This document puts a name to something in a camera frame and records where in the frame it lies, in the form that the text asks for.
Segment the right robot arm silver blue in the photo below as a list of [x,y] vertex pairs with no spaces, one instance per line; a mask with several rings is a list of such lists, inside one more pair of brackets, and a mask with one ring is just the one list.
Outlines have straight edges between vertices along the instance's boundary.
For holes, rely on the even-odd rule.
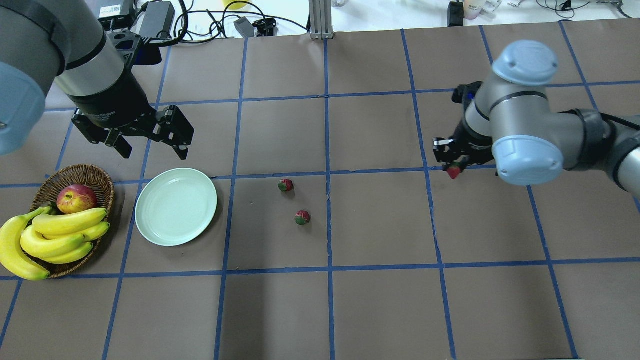
[[602,171],[620,189],[640,193],[639,116],[596,109],[553,112],[546,88],[559,68],[556,53],[532,39],[510,43],[485,80],[452,95],[462,117],[452,136],[432,150],[455,179],[468,166],[494,161],[503,182],[533,186],[563,171]]

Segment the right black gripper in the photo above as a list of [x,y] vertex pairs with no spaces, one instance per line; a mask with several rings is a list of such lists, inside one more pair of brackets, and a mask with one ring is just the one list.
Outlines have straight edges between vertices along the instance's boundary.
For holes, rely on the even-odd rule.
[[435,160],[443,168],[483,166],[494,160],[492,138],[471,129],[466,121],[466,111],[473,107],[472,102],[481,86],[482,82],[460,84],[452,92],[451,101],[462,105],[462,119],[452,136],[433,139]]

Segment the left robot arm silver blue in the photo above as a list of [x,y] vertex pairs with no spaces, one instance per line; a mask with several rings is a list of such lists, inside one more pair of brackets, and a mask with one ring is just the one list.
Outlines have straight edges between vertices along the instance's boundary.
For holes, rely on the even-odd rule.
[[127,137],[142,137],[187,158],[194,127],[176,105],[153,109],[131,71],[140,50],[172,47],[184,34],[108,34],[82,0],[3,0],[0,14],[2,155],[23,148],[56,84],[76,106],[71,121],[89,143],[129,158]]

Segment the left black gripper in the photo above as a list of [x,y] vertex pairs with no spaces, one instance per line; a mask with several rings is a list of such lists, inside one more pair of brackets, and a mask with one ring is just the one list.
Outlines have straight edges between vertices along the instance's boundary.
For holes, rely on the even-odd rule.
[[[131,157],[133,148],[125,139],[126,130],[121,127],[156,112],[131,72],[122,73],[112,86],[100,93],[72,95],[71,102],[82,112],[73,123],[85,138],[92,144],[103,142],[124,159]],[[180,160],[185,161],[194,133],[194,126],[181,109],[169,105],[156,112],[151,140],[169,146]]]

